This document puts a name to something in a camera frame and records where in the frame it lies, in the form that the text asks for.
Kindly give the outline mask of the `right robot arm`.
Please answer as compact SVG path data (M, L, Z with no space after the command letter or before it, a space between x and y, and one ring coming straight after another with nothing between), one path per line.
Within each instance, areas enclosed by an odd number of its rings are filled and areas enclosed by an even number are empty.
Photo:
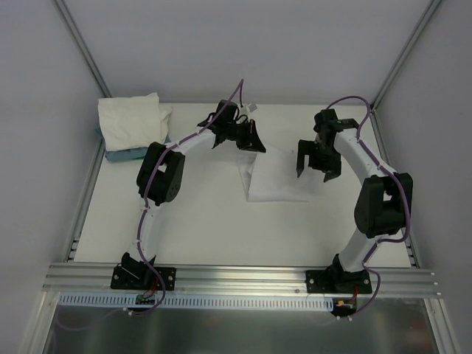
M298 143L296 173L306 167L324 173L330 181L341 175L346 161L356 174L361 191L354 208L355 231L344 249L323 271L305 273L309 294L371 294L367 263L382 243L399 243L396 235L411 220L413 180L398 173L374 154L360 137L354 119L339 119L332 108L314 117L313 141Z

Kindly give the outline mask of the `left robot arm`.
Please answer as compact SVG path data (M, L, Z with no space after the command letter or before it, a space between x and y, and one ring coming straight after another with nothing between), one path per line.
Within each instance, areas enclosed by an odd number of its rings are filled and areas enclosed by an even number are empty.
M250 117L254 104L236 104L221 100L215 112L197 124L195 132L178 142L152 143L144 157L136 178L142 199L136 239L115 266L111 288L148 290L160 288L154 266L158 234L164 219L164 210L181 189L184 163L187 157L216 148L231 141L241 151L265 153L255 121Z

